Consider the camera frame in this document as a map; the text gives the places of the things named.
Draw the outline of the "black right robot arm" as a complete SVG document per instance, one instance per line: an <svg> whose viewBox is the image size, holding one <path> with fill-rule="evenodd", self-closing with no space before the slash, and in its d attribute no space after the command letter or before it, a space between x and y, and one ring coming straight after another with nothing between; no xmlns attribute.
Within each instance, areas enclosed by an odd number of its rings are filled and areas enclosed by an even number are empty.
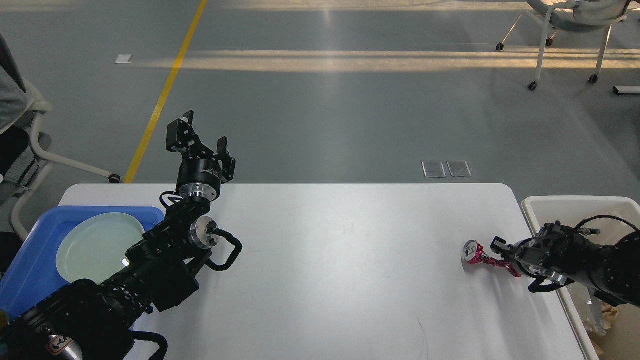
<svg viewBox="0 0 640 360"><path fill-rule="evenodd" d="M531 293L550 293L572 284L590 290L610 306L640 304L639 228L615 244L596 244L598 235L586 218L569 227L556 221L546 223L537 235L515 244L494 237L490 249L514 267L518 275L532 278Z"/></svg>

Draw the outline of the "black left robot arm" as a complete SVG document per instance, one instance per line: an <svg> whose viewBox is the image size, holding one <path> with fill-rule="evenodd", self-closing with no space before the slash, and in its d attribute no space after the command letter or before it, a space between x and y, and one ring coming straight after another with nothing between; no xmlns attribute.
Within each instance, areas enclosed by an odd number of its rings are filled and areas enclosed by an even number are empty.
<svg viewBox="0 0 640 360"><path fill-rule="evenodd" d="M208 216L221 186L234 177L236 160L220 137L205 146L193 127L194 112L167 126L166 149L182 155L176 188L163 221L125 253L128 264L100 284L73 281L9 322L1 331L3 360L123 360L135 342L169 350L160 333L133 330L142 315L183 303L200 285L203 267L227 271L243 250L234 235Z"/></svg>

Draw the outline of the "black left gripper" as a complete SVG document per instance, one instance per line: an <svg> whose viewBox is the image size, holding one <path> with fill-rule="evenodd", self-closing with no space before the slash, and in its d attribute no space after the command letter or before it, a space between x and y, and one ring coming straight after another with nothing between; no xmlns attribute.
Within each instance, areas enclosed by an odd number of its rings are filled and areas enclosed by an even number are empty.
<svg viewBox="0 0 640 360"><path fill-rule="evenodd" d="M166 150L182 156L176 193L185 199L200 197L213 202L222 185L233 180L237 161L227 148L227 136L218 139L215 155L202 158L206 150L194 130L194 115L194 111L187 111L167 126Z"/></svg>

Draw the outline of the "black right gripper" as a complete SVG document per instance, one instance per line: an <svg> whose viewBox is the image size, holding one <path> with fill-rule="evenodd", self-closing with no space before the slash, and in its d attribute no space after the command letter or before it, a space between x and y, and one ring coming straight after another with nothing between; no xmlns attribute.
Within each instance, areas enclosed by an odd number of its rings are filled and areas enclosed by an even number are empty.
<svg viewBox="0 0 640 360"><path fill-rule="evenodd" d="M540 270L535 265L530 264L528 260L530 249L535 248L538 245L538 239L525 239L514 244L507 244L507 241L499 236L494 237L490 243L490 249L496 255L500 255L501 258L510 258L510 262L514 265L514 268L522 276L539 276ZM535 278L527 289L530 293L551 293L562 289L562 284L557 284L553 281L546 284L548 278L537 277Z"/></svg>

